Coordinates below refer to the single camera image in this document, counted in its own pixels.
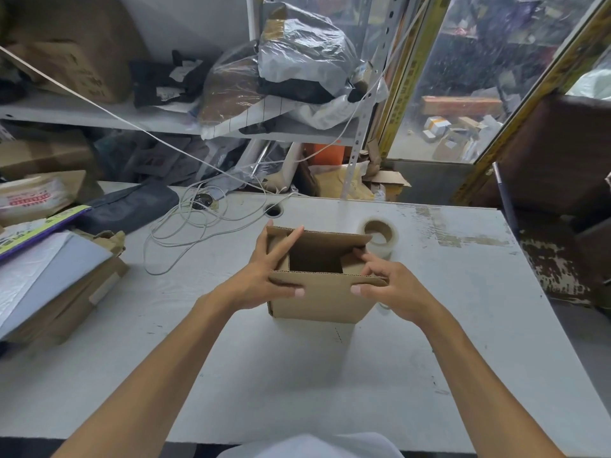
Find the person's left hand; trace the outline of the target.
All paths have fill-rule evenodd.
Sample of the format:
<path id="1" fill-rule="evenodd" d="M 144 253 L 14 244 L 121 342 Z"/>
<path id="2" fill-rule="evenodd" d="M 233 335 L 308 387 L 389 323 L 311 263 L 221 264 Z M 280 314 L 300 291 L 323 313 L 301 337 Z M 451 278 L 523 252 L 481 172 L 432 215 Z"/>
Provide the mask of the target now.
<path id="1" fill-rule="evenodd" d="M 247 265 L 210 292 L 207 301 L 231 313 L 255 308 L 271 301 L 269 300 L 271 272 L 275 271 L 279 262 L 288 255 L 303 232 L 304 227 L 299 226 L 281 239 L 269 252 L 268 232 L 264 227 L 256 239 L 254 251 Z"/>

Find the green folder with purple edge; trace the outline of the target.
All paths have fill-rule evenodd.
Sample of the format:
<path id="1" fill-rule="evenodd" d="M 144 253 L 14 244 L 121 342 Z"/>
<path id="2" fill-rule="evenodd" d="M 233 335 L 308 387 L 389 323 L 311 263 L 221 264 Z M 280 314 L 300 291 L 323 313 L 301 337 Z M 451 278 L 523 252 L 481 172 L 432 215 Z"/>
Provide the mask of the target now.
<path id="1" fill-rule="evenodd" d="M 0 262 L 47 238 L 52 233 L 65 229 L 76 218 L 90 210 L 92 210 L 91 206 L 80 205 L 50 217 L 4 227 L 4 230 L 0 232 Z"/>

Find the flat cardboard box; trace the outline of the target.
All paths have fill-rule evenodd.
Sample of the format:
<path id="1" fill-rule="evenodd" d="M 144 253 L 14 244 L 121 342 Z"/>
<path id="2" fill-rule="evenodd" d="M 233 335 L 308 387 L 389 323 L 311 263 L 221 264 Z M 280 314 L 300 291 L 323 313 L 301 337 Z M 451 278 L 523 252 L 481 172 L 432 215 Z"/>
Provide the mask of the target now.
<path id="1" fill-rule="evenodd" d="M 0 143 L 0 176 L 7 181 L 27 175 L 74 170 L 84 170 L 94 177 L 103 176 L 103 169 L 90 145 L 80 138 Z"/>

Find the yellow framed glass door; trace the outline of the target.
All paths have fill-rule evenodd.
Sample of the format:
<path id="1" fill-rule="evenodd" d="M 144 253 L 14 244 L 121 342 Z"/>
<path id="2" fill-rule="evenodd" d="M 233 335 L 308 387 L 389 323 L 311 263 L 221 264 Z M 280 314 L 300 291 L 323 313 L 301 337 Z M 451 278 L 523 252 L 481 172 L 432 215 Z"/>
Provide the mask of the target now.
<path id="1" fill-rule="evenodd" d="M 393 202 L 462 202 L 535 99 L 611 50 L 611 0 L 417 0 L 372 129 Z"/>

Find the torn cardboard piece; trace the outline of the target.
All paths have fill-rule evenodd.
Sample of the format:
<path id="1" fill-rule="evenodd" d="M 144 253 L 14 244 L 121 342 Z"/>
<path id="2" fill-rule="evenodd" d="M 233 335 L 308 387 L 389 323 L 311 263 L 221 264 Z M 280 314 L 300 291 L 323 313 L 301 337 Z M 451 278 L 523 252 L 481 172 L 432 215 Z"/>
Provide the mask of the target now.
<path id="1" fill-rule="evenodd" d="M 405 189 L 411 188 L 399 171 L 392 170 L 381 170 L 375 176 L 364 179 L 363 183 L 371 190 L 374 200 L 393 203 L 398 201 Z"/>

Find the brown paper bag red print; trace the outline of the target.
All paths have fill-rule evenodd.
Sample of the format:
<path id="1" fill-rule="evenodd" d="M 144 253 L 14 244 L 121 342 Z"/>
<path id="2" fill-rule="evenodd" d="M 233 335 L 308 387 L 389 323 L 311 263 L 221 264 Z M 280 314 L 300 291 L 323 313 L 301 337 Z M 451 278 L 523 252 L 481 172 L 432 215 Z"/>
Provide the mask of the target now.
<path id="1" fill-rule="evenodd" d="M 0 183 L 0 226 L 40 220 L 104 195 L 85 170 L 29 175 Z"/>

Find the person's white shirt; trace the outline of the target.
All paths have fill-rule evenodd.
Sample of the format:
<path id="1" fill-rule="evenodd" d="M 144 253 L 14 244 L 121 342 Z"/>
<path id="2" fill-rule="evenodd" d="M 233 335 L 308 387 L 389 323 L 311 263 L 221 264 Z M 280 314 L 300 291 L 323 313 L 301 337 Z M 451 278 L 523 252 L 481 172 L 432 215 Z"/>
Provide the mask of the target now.
<path id="1" fill-rule="evenodd" d="M 221 452 L 218 458 L 404 458 L 385 436 L 299 434 L 284 439 L 253 441 Z"/>

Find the large cardboard box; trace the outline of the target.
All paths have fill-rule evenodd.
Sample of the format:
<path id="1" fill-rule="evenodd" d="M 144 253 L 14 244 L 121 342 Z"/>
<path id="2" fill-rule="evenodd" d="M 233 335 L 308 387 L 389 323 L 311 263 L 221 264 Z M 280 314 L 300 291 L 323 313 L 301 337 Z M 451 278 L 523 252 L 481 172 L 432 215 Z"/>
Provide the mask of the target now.
<path id="1" fill-rule="evenodd" d="M 17 0 L 0 54 L 36 87 L 116 104 L 132 89 L 129 63 L 151 60 L 121 0 Z"/>

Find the white metal shelf rack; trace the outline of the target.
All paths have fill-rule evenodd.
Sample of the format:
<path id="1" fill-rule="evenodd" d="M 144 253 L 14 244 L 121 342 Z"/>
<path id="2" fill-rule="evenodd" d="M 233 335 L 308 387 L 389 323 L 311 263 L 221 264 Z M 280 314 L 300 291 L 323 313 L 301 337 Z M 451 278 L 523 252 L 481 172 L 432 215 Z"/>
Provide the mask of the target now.
<path id="1" fill-rule="evenodd" d="M 229 47 L 247 42 L 258 27 L 261 0 L 121 0 L 155 60 L 170 58 L 173 49 L 213 59 Z M 332 129 L 317 130 L 279 116 L 275 131 L 228 137 L 354 146 L 358 154 L 367 139 L 378 85 L 373 85 L 355 116 Z M 99 108 L 86 101 L 48 91 L 33 90 L 28 97 L 0 106 L 0 118 L 13 121 L 67 124 L 91 128 L 144 129 L 149 132 L 200 134 L 194 118 L 158 108 L 136 110 L 132 100 Z"/>

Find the small cardboard box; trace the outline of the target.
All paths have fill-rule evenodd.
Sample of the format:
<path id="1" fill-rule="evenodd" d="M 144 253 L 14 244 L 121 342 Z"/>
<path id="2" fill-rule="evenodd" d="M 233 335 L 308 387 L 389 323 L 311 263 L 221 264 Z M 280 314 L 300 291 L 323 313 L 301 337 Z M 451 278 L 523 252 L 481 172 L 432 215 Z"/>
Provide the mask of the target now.
<path id="1" fill-rule="evenodd" d="M 373 245 L 374 236 L 304 230 L 270 274 L 270 281 L 304 289 L 302 298 L 268 302 L 272 317 L 356 324 L 376 305 L 351 292 L 360 284 L 388 285 L 388 279 L 363 275 L 364 262 L 354 250 Z"/>

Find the white bubble mailer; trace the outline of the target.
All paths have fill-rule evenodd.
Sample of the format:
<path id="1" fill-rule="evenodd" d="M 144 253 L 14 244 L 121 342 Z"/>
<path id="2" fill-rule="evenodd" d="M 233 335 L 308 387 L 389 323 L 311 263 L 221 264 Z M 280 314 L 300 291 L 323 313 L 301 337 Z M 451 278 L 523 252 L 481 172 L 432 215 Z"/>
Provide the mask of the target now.
<path id="1" fill-rule="evenodd" d="M 0 264 L 0 340 L 111 252 L 70 231 L 56 232 Z"/>

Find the clear packing tape roll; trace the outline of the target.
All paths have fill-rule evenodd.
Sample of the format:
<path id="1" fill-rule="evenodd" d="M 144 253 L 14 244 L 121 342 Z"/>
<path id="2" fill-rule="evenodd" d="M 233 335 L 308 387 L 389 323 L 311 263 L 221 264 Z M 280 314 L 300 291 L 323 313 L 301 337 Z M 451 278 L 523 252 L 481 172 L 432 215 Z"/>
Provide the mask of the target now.
<path id="1" fill-rule="evenodd" d="M 371 217 L 361 222 L 357 233 L 370 237 L 364 246 L 368 253 L 383 260 L 390 260 L 398 242 L 398 232 L 392 223 L 382 218 Z"/>

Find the black folded clothes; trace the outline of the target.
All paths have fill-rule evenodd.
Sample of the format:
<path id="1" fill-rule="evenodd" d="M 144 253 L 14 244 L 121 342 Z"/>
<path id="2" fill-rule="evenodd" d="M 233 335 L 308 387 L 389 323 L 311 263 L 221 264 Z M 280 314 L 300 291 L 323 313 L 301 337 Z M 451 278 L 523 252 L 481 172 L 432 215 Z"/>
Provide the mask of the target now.
<path id="1" fill-rule="evenodd" d="M 172 51 L 172 63 L 132 60 L 128 64 L 135 108 L 192 104 L 203 91 L 213 67 L 209 60 L 192 59 Z"/>

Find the orange plastic object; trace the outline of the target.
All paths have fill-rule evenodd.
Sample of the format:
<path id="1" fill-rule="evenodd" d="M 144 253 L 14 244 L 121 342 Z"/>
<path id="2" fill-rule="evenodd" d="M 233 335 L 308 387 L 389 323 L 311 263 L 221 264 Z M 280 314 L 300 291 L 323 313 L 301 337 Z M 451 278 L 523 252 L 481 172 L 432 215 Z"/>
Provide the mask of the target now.
<path id="1" fill-rule="evenodd" d="M 314 166 L 339 166 L 343 164 L 346 147 L 343 145 L 329 145 L 305 143 L 307 163 Z"/>

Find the dark metal rod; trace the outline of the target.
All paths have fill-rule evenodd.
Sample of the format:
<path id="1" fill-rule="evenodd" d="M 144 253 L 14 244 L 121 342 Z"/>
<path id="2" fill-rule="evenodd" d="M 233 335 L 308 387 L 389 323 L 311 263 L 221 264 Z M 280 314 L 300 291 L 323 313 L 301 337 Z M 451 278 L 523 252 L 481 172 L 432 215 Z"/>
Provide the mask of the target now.
<path id="1" fill-rule="evenodd" d="M 520 239 L 519 224 L 516 219 L 515 210 L 513 207 L 513 203 L 512 203 L 508 188 L 506 184 L 503 182 L 503 179 L 500 173 L 500 169 L 499 169 L 499 164 L 497 162 L 493 162 L 492 168 L 493 168 L 495 180 L 497 183 L 497 187 L 499 190 L 500 199 L 502 202 L 502 212 L 505 216 L 505 219 L 508 223 L 509 229 L 511 230 L 513 236 L 515 237 L 516 240 L 519 240 Z"/>

